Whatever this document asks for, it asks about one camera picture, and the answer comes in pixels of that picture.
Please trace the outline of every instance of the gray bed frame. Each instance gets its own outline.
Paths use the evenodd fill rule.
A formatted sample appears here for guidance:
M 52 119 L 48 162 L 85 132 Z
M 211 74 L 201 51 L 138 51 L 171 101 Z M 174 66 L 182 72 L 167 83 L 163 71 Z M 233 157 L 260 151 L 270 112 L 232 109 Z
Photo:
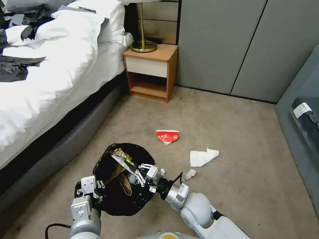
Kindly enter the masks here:
M 115 87 L 72 131 L 0 196 L 0 212 L 66 165 L 84 149 L 119 98 L 120 91 L 120 86 Z

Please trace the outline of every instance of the snack wrapper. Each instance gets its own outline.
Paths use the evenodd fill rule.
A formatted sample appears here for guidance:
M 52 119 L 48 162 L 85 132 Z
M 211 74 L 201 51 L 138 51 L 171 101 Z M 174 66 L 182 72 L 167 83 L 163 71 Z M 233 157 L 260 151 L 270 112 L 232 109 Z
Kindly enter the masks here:
M 162 141 L 164 144 L 170 144 L 176 141 L 179 137 L 179 131 L 177 130 L 157 130 L 157 138 Z

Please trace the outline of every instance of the brass lamp base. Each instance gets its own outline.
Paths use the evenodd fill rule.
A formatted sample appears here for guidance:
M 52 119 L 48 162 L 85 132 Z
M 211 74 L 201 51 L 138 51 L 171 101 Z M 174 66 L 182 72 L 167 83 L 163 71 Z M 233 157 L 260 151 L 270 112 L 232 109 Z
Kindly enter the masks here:
M 131 45 L 131 50 L 135 52 L 151 52 L 157 49 L 157 44 L 152 41 L 145 41 L 145 47 L 141 41 L 135 41 Z

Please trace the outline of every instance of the wardrobe door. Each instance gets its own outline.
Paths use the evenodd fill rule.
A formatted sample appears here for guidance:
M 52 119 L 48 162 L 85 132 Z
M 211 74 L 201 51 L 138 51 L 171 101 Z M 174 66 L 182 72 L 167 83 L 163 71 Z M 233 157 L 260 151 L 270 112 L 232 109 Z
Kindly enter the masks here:
M 319 44 L 319 1 L 268 0 L 232 95 L 277 102 Z
M 182 0 L 177 84 L 229 94 L 266 0 Z

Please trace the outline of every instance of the lampshade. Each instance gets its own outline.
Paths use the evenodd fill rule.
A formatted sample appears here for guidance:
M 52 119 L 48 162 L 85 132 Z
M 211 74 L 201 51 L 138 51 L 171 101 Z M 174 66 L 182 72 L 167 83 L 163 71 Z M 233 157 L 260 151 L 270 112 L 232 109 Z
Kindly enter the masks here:
M 118 0 L 119 2 L 129 2 L 129 3 L 146 3 L 146 2 L 159 2 L 161 0 Z

